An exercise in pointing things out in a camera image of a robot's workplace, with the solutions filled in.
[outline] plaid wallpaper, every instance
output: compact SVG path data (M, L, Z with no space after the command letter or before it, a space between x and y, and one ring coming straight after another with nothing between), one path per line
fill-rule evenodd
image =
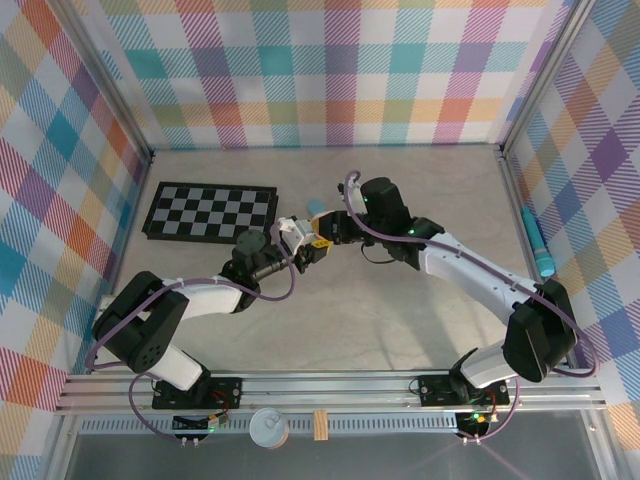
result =
M553 20L553 23L549 27L549 30L547 31L547 35L545 36L544 41L542 42L540 50L538 50L538 54L536 55L535 60L533 61L533 63L531 64L531 67L529 68L529 72L527 73L525 80L520 85L520 88L518 90L518 95L516 96L516 99L514 100L513 104L511 105L511 108L509 109L509 113L507 114L506 121L504 122L504 124L502 125L502 128L500 129L500 133L498 134L496 143L501 144L504 142L504 139L509 133L509 129L513 125L513 122L516 119L518 112L520 111L520 107L522 107L522 103L527 97L527 94L529 93L531 86L535 83L538 73L540 73L540 70L544 66L544 62L547 59L547 55L549 55L549 53L551 52L551 48L553 47L553 44L558 36L558 33L560 32L560 29L564 25L564 22L567 19L567 16L574 3L575 3L575 0L563 0L562 6L558 9L556 16Z
M497 138L569 3L74 0L149 143L174 149Z
M640 2L600 0L515 148L640 475Z
M0 479L32 479L144 167L45 0L0 12Z

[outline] wooden block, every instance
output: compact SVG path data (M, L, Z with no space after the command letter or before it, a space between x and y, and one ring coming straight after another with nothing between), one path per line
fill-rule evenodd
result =
M326 410L313 412L313 440L329 440L329 415Z

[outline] metal frame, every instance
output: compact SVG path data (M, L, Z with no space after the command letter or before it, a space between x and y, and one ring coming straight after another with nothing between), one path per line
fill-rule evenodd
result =
M300 422L294 426L294 429L298 430L297 433L310 433L312 430L309 425L313 423L312 412L327 410L330 419L334 419L332 434L354 434L361 433L362 429L371 430L368 433L455 431L451 425L451 416L454 413L473 411L471 406L421 407L419 397L409 391L411 382L420 375L446 373L445 370L407 370L216 372L215 375L244 379L240 409L234 410L231 415L237 419L237 425L232 425L225 433L246 433L247 422L252 413L270 406ZM131 415L128 401L129 384L133 377L133 374L123 370L69 377L58 405L56 422L47 440L52 454L44 459L48 468L41 469L41 480L64 478L78 435L142 433L141 425L138 425L135 417ZM510 390L513 401L513 388ZM202 410L152 410L153 390L148 378L141 379L135 385L134 399L140 411L148 416L148 420L160 428L166 428L171 424L170 419L174 413L211 413ZM500 406L498 409L504 412L509 408ZM517 408L519 412L579 410L589 415L589 422L593 424L602 418L600 412L606 406L597 379L552 374L542 384L522 381ZM87 428L91 420L95 419L102 422L101 425L97 428ZM338 419L345 419L345 424L337 421ZM381 424L377 428L371 428L369 425L365 427L367 420L380 421ZM351 427L349 422L353 422L354 426ZM121 432L121 425L127 425L127 429L131 431ZM600 428L592 431L600 435L607 430ZM612 465L608 462L611 454L603 447L607 444L599 439L593 440L592 444L597 445L601 452L596 454L594 451L599 458L598 466L601 472L611 471L606 470Z
M420 375L446 375L446 370L340 372L215 372L216 377L243 378L242 402L234 412L274 407L284 413L370 414L399 412L470 412L471 406L422 407L409 384ZM99 373L72 375L58 403L58 415L130 413L128 389L134 375ZM605 408L595 378L576 379L552 374L542 384L521 381L519 411L585 410ZM134 387L136 406L151 410L151 379ZM500 406L499 410L508 410ZM209 410L181 410L181 414L208 414ZM174 411L153 410L173 415Z
M78 50L80 58L82 58L82 62L93 77L98 90L104 95L124 131L134 142L138 154L143 156L147 163L150 164L153 150L147 144L138 122L127 106L127 102L120 93L120 89L111 76L102 56L94 47L91 37L87 33L82 20L78 17L75 8L65 0L49 0L48 3L71 39L71 43Z
M573 42L580 33L582 26L589 18L591 10L597 1L598 0L575 0L562 30L558 34L558 37L551 48L550 54L535 79L531 90L522 103L520 111L516 115L507 136L505 137L503 144L505 156L509 156L513 146L529 126L536 108L540 105L544 94L555 79L556 74L560 70L564 59L573 45Z

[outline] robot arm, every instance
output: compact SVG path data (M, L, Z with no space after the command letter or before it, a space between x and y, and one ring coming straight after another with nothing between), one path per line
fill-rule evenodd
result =
M300 273L324 258L331 242L381 243L394 259L454 283L507 326L504 342L469 352L450 370L452 389L462 402L469 401L470 391L515 375L542 381L576 344L575 333L565 322L514 288L522 286L536 291L573 318L567 292L559 283L547 280L538 285L501 269L464 247L432 220L412 217L398 188L388 178L375 178L363 185L352 182L340 185L339 189L349 197L358 221L346 211L329 212L313 225L295 217L279 220L281 240ZM361 225L388 238L413 237L438 243L427 246L381 240ZM247 231L238 238L232 259L224 265L220 277L214 279L230 280L259 293L258 282L286 266L287 259L275 245L268 245L259 232ZM497 280L488 270L501 273L511 283ZM100 340L168 283L173 281L163 281L150 272L139 273L96 321L94 338ZM150 305L145 320L134 319L105 346L134 372L148 372L165 380L180 392L186 392L186 397L195 399L192 404L197 405L198 398L212 388L208 383L211 373L170 344L178 324L208 313L238 313L254 299L255 296L223 285L178 288L160 296Z
M329 242L318 238L308 221L281 218L278 224L285 251L300 273L326 256ZM255 294L260 294L260 280L288 265L276 245L267 244L265 235L255 230L240 235L231 257L219 276L207 280L210 283L185 285L162 294L144 312L144 319L143 315L136 316L104 346L135 373L149 373L180 391L203 389L210 372L170 343L180 322L211 313L244 311L255 300ZM143 301L180 281L163 280L151 272L138 273L97 319L94 338L100 341Z
M318 220L320 235L336 244L381 243L392 258L453 283L507 326L504 342L473 350L454 365L450 375L460 385L481 389L515 375L540 382L577 343L567 323L522 292L536 292L573 319L568 294L555 280L538 285L472 252L432 220L412 217L397 186L388 178L374 178L362 185L351 181L338 188L348 195L358 221L346 211L331 212ZM372 236L359 225L382 235ZM411 237L427 242L380 237ZM496 278L496 274L509 282Z

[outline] purple cable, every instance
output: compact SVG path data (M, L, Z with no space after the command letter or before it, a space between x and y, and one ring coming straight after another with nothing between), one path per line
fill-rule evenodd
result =
M161 430L158 430L156 427L154 427L151 424L151 422L149 422L149 420L147 420L146 418L144 418L142 416L142 414L138 410L138 407L136 406L135 402L133 401L133 387L136 384L136 382L138 380L140 380L140 378L142 378L145 375L148 376L148 377L151 377L151 378L155 378L151 374L148 374L146 372L142 372L142 373L139 373L138 375L136 375L135 377L133 377L133 380L131 380L131 383L129 384L129 405L131 405L131 410L133 410L133 413L135 414L135 416L138 417L138 420L140 420L142 422L142 424L145 427L147 427L149 430L151 430L153 433L155 433L156 435L158 435L158 436L160 436L162 438L166 438L167 440L171 440L172 442L176 442L176 443L182 444L182 440L180 440L176 436L170 435L168 433L165 433L165 432L163 432Z
M507 426L507 423L509 423L509 420L511 420L511 417L513 417L513 414L516 413L516 407L518 406L518 402L520 401L520 379L518 377L513 377L513 379L516 382L516 394L515 394L515 397L513 397L513 403L511 404L509 413L507 413L507 416L505 417L505 419L502 421L502 423L500 423L500 425L498 425L498 427L494 431L489 432L486 435L483 435L482 437L479 437L480 440L484 440L485 438L491 438L494 435L497 435L498 433L500 433L504 429L504 427ZM473 435L467 432L463 432L462 430L458 430L458 433L460 433L461 435L467 438L471 438L473 440L476 439L476 437L474 437Z
M482 260L477 259L473 255L469 255L464 251L459 251L457 248L452 247L451 245L447 245L446 243L436 242L434 240L428 240L426 238L396 237L391 235L385 235L383 233L376 232L372 228L365 225L364 222L360 220L360 218L356 215L356 213L353 210L353 206L351 205L351 199L349 198L349 194L348 194L349 190L347 188L351 180L353 180L354 182L357 182L359 178L360 178L360 172L358 170L352 170L347 174L347 177L344 180L344 185L345 185L344 203L347 206L347 211L349 212L349 215L351 215L351 218L353 219L353 221L362 230L369 233L370 235L373 235L374 237L377 237L381 240L386 240L388 242L424 243L427 246L442 248L443 250L447 250L448 252L452 252L463 258L466 258L467 260L474 263L478 267L482 268L484 271L490 273L497 279L502 280L507 285L512 283L509 277L497 271L495 268L491 267L490 265L487 265ZM596 373L598 373L598 370L600 368L600 359L598 358L598 352L596 350L596 347L593 345L593 343L591 342L587 334L576 324L576 322L571 317L569 317L569 315L567 315L565 312L560 310L560 308L558 308L556 305L554 305L549 300L544 298L542 295L539 295L536 292L532 292L520 284L515 284L514 288L519 292L530 296L536 302L541 303L542 305L547 307L549 310L551 310L553 313L555 313L558 317L560 317L563 322L569 325L569 327L571 327L577 333L578 340L582 341L587 346L587 348L591 351L591 354L593 356L593 366L588 372L583 372L583 373L571 372L571 371L562 370L558 368L554 368L553 371L569 377L577 377L577 378L591 377Z
M274 240L278 238L280 233L280 230L278 228L278 223L274 223L271 226L271 230L269 231L269 233L271 234L271 238L273 238ZM280 250L280 253L286 259L287 266L289 267L289 273L291 274L291 286L289 287L289 291L284 295L281 295L279 297L268 297L266 295L262 295L261 293L256 293L247 287L238 285L237 283L230 282L229 280L216 280L213 278L191 278L188 280L184 280L182 282L175 282L175 283L172 283L171 285L166 285L162 287L160 290L158 290L157 292L155 292L153 295L151 295L149 298L147 298L140 305L138 305L138 307L135 310L133 310L129 315L127 315L125 318L120 320L120 322L115 327L109 330L100 340L98 340L96 344L93 346L93 348L89 350L89 353L87 354L87 357L84 360L84 366L88 370L102 370L104 368L124 365L124 362L109 362L109 363L103 363L101 365L96 365L94 362L95 362L96 354L98 353L98 350L101 347L103 347L109 340L111 340L115 335L117 335L117 333L120 330L126 327L128 323L130 323L134 318L136 318L136 316L142 313L157 298L159 298L160 296L164 295L166 292L173 290L175 288L188 287L191 285L223 285L226 287L236 288L256 298L259 298L261 300L266 300L267 302L281 302L282 300L286 300L293 294L293 291L296 288L296 271L295 271L293 262L291 261L289 254L285 251L284 247L282 246L282 243L279 241L276 241L275 244L278 247L278 250Z

